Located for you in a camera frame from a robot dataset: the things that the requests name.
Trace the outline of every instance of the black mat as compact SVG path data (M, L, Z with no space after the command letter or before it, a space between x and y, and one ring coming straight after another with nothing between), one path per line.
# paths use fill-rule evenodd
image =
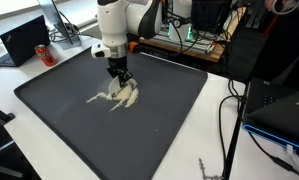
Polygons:
M207 79L205 72L146 55L130 54L128 63L139 100L111 113L113 101L86 103L107 93L112 80L107 60L93 59L90 49L15 90L101 179L150 179Z

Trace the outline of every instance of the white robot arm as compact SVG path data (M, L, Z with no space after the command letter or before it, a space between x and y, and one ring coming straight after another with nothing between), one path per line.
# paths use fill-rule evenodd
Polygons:
M94 58L108 58L107 70L112 77L118 76L121 87L132 77L127 69L126 33L146 39L154 37L161 28L161 8L160 0L148 0L146 5L125 0L98 0L102 42L92 46L91 55Z

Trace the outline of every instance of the desk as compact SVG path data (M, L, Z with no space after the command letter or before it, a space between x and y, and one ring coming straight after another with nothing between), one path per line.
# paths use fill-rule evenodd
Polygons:
M291 164L284 148L260 137L254 137L269 154L277 156ZM294 156L294 160L299 165L299 159L297 156ZM241 128L232 164L230 179L299 180L299 176L276 165L256 146L249 134Z
M58 64L90 47L97 39L83 38L83 45L63 51L51 44L50 51ZM42 179L99 179L68 146L55 135L13 93L13 90L49 70L34 56L19 68L0 68L0 109L16 118L5 125L20 150ZM201 158L207 175L221 175L222 151L218 133L218 108L229 95L228 80L213 74L200 92L153 179L202 179L198 163ZM235 83L240 94L245 86ZM234 130L237 102L229 99L223 105L223 134L226 150Z
M228 18L228 20L226 22L227 24L225 24L224 27L228 26L227 30L231 35L234 34L245 11L246 11L245 7L239 8L237 11L234 11L231 14L231 16L232 16L231 21L230 21L231 18ZM179 47L180 47L179 42L173 42L173 41L169 40L169 38L167 37L167 32L161 32L158 36L156 36L155 38L152 38L150 40L141 38L140 42L143 44L156 46L156 47L159 47L162 49L167 49L167 50L174 51L174 52L179 52ZM189 47L193 42L194 42L194 39L183 43L183 50L185 50L187 47ZM225 49L221 45L214 46L212 44L212 41L207 41L207 40L203 39L201 41L197 41L196 45L194 45L191 49L184 52L183 54L217 63L219 61L219 59L221 58L222 54L224 53L224 51L225 51Z

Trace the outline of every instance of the floor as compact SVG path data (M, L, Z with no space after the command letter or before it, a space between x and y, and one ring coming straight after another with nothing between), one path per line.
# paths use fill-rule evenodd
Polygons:
M262 34L257 30L245 28L244 24L242 23L235 35L232 52L229 56L229 73L232 76L239 77L237 78L237 80L243 82L243 80L248 76L253 64L255 63L265 40L266 38L263 37ZM206 70L209 68L209 70L211 71L216 69L214 68L216 66L213 63L205 62L201 59L193 59L186 56L180 56L179 58L174 58L171 60L198 69ZM4 136L9 136L3 128L1 128L0 131L3 132ZM0 157L0 165L23 172L25 174L24 179L40 179L17 146L5 152L5 154ZM0 174L0 179L9 180L13 178Z

